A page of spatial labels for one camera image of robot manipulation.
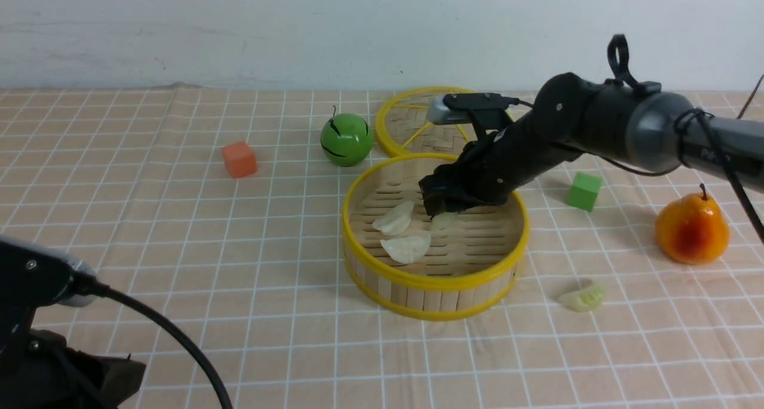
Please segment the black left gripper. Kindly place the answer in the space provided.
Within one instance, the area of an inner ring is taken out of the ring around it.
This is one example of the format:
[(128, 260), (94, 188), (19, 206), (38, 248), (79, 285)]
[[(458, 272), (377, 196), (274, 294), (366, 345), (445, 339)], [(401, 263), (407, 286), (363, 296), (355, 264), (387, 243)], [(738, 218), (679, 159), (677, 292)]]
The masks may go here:
[(118, 408), (135, 395), (145, 363), (68, 347), (60, 334), (32, 330), (2, 346), (2, 408)]

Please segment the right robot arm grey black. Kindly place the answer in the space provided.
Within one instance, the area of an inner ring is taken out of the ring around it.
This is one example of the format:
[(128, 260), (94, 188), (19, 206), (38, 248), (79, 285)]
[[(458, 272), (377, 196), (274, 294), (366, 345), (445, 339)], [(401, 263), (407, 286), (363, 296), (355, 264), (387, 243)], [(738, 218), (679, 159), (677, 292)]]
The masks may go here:
[(724, 178), (728, 164), (743, 187), (762, 192), (761, 122), (714, 117), (680, 94), (573, 73), (546, 82), (517, 120), (507, 112), (514, 104), (518, 98), (498, 93), (432, 101), (432, 124), (469, 122), (477, 140), (420, 180), (428, 216), (504, 205), (519, 187), (585, 153), (658, 175), (685, 166)]

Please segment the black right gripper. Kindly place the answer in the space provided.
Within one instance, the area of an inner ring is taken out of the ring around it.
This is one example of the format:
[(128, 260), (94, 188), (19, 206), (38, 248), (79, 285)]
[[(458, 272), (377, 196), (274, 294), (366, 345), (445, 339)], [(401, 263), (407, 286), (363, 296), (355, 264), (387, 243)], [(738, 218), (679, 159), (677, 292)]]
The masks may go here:
[(542, 104), (475, 143), (456, 162), (418, 181), (426, 215), (502, 207), (516, 190), (581, 151), (567, 146), (580, 130), (581, 104)]

